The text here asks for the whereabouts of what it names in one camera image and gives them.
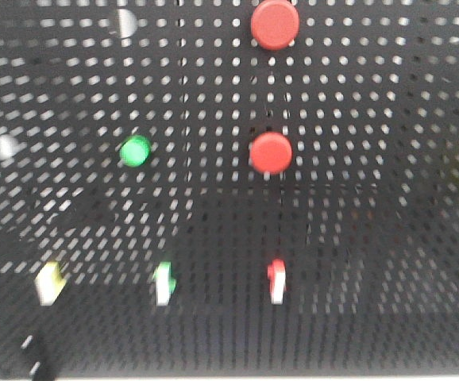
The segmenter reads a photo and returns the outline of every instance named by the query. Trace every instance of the red clip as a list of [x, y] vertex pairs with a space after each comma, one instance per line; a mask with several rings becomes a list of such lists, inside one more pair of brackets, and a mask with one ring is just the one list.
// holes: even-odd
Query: red clip
[[268, 278], [270, 279], [270, 299], [272, 304], [283, 304], [286, 290], [286, 268], [283, 260], [273, 260], [268, 265]]

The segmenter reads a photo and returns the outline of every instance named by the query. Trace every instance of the black pegboard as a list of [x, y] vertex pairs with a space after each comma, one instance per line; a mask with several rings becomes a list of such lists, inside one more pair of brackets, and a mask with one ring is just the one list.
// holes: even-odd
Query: black pegboard
[[[266, 52], [256, 1], [0, 0], [0, 378], [459, 373], [459, 0], [294, 3]], [[266, 130], [294, 148], [271, 178]]]

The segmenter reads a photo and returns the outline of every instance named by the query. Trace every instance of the white surface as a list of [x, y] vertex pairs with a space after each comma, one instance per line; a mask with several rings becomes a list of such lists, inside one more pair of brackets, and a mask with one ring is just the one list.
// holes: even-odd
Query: white surface
[[[56, 381], [96, 381], [97, 379], [64, 379]], [[408, 376], [408, 377], [179, 377], [179, 378], [133, 378], [133, 379], [101, 379], [102, 381], [459, 381], [459, 375], [432, 375], [432, 376]]]

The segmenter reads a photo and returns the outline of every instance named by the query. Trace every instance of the white dot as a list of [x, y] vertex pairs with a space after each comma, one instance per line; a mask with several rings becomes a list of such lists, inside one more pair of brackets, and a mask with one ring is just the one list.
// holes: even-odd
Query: white dot
[[17, 140], [10, 135], [0, 136], [0, 160], [13, 157], [18, 151]]

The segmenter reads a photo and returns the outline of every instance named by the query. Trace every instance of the hole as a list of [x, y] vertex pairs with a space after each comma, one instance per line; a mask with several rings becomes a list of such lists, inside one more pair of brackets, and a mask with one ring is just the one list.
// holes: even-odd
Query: hole
[[137, 19], [130, 10], [113, 10], [108, 17], [110, 34], [119, 38], [131, 37], [137, 30]]

